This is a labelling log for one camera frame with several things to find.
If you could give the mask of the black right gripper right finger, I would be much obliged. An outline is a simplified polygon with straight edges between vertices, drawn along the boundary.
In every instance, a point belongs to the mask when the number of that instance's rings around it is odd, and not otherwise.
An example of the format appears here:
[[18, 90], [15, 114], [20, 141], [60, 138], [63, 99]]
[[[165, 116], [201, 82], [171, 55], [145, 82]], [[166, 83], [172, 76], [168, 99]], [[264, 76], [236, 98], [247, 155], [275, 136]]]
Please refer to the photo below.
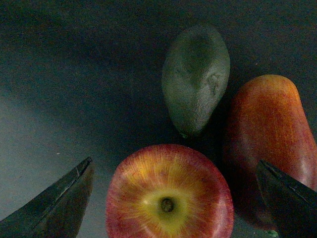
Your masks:
[[281, 238], [317, 236], [317, 192], [261, 160], [257, 183]]

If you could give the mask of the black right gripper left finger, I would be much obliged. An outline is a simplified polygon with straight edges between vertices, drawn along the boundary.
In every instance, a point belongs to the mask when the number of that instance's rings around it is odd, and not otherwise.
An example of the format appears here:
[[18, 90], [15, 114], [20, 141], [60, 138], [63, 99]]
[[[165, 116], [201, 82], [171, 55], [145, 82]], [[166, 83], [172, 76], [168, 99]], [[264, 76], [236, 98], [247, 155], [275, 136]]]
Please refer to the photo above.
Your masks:
[[77, 237], [93, 189], [88, 157], [23, 207], [1, 220], [2, 238]]

